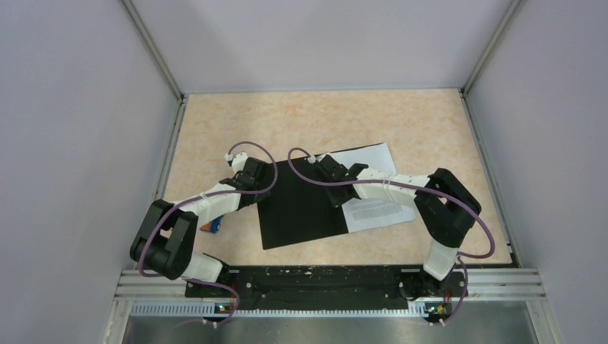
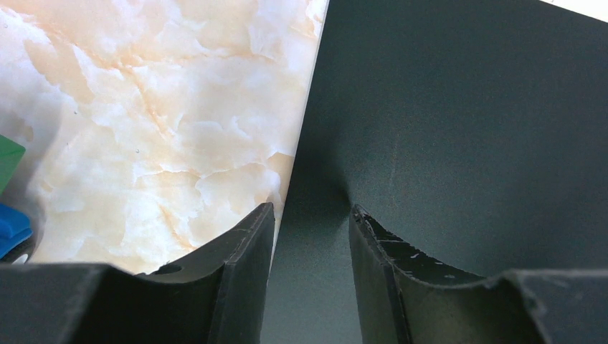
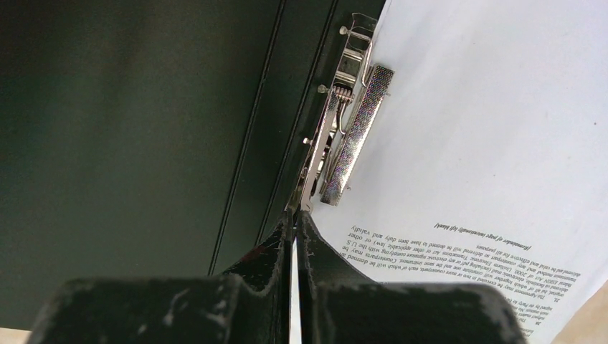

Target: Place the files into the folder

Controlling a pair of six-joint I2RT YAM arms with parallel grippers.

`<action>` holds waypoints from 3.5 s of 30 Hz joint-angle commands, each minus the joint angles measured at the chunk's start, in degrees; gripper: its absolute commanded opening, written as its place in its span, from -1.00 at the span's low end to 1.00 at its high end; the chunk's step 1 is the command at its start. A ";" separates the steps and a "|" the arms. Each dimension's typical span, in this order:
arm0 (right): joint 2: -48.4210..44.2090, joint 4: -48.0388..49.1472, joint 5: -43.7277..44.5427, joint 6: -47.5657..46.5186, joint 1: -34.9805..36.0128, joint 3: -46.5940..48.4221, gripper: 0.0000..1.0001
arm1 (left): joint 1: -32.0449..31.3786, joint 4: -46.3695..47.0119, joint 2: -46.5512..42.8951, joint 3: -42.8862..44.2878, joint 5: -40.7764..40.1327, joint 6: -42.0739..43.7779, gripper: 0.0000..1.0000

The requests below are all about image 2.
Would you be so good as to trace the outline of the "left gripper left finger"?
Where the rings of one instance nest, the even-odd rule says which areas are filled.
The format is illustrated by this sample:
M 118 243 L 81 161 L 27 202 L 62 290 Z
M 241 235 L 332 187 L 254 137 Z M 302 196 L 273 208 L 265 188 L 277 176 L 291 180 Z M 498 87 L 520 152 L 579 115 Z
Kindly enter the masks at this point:
M 1 266 L 3 343 L 258 343 L 271 203 L 150 274 L 108 264 Z

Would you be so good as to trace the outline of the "teal black file folder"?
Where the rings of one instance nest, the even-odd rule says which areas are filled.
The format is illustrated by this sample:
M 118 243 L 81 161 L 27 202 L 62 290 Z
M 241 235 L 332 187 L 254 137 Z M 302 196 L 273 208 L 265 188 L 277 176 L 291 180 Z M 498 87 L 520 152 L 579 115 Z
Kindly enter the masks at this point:
M 445 264 L 607 271 L 607 22 L 544 1 L 331 1 L 263 343 L 361 343 L 360 206 Z

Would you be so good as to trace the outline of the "printed paper sheet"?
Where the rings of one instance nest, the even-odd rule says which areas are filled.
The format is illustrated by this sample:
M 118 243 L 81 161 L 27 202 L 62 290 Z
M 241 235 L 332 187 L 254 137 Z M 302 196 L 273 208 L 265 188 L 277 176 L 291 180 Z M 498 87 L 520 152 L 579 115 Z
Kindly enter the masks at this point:
M 607 0 L 543 0 L 554 6 L 607 22 Z

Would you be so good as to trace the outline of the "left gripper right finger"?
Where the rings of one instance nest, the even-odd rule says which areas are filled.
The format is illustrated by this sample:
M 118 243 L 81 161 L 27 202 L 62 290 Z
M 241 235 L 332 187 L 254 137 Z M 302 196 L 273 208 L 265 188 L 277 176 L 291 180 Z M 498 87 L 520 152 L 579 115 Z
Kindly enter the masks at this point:
M 452 267 L 354 206 L 349 242 L 365 343 L 605 343 L 607 271 Z

